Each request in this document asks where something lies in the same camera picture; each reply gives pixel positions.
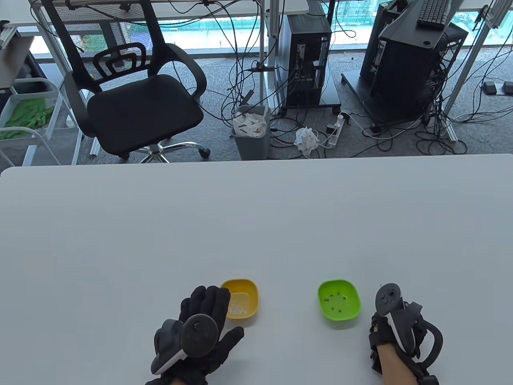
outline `trash can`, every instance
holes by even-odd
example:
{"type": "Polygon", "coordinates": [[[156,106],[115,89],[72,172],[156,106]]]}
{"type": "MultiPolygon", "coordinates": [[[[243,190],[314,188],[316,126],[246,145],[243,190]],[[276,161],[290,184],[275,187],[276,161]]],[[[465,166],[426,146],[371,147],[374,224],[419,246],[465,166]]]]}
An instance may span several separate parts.
{"type": "Polygon", "coordinates": [[[267,123],[265,134],[260,138],[250,138],[237,135],[232,127],[231,133],[235,138],[235,143],[239,149],[241,159],[243,161],[266,160],[271,139],[271,130],[269,127],[271,120],[270,109],[263,106],[240,106],[239,113],[254,113],[265,116],[267,123]]]}

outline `green cloth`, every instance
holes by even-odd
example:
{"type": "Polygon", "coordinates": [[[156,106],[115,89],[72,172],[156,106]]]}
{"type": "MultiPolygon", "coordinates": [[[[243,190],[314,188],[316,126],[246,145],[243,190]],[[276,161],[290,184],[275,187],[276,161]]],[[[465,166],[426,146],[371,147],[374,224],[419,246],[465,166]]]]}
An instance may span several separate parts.
{"type": "MultiPolygon", "coordinates": [[[[5,127],[27,127],[37,130],[43,128],[52,118],[54,107],[45,108],[45,99],[21,100],[5,127]]],[[[6,131],[0,133],[0,140],[20,138],[28,135],[24,131],[6,131]]]]}

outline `chair base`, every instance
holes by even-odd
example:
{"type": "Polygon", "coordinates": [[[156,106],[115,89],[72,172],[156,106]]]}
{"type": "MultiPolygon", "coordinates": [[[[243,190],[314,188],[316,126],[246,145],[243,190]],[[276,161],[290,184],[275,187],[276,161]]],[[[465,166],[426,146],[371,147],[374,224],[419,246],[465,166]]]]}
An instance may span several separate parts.
{"type": "Polygon", "coordinates": [[[181,150],[183,148],[197,148],[203,159],[207,159],[210,156],[210,150],[206,147],[203,147],[195,142],[184,142],[172,144],[170,146],[161,146],[160,144],[152,144],[148,147],[143,147],[135,152],[146,154],[146,157],[140,161],[140,163],[151,163],[151,162],[160,162],[160,163],[170,163],[165,154],[181,150]]]}

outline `chair wheel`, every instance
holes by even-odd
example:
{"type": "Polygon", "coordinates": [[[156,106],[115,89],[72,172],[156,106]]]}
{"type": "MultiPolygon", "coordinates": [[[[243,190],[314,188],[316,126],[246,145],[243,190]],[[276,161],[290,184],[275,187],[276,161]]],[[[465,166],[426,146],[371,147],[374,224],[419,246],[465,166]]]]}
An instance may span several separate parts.
{"type": "Polygon", "coordinates": [[[203,159],[208,159],[208,157],[210,156],[209,148],[204,148],[203,150],[199,149],[198,151],[203,159]]]}

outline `yellow bowl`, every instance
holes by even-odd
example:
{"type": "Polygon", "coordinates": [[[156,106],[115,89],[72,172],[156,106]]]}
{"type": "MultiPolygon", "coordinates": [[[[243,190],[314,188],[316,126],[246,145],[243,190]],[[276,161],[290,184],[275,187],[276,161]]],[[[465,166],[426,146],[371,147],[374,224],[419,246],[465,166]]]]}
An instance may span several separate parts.
{"type": "Polygon", "coordinates": [[[221,287],[230,290],[231,298],[228,306],[229,319],[245,319],[255,315],[259,308],[258,288],[249,279],[232,279],[221,287]]]}

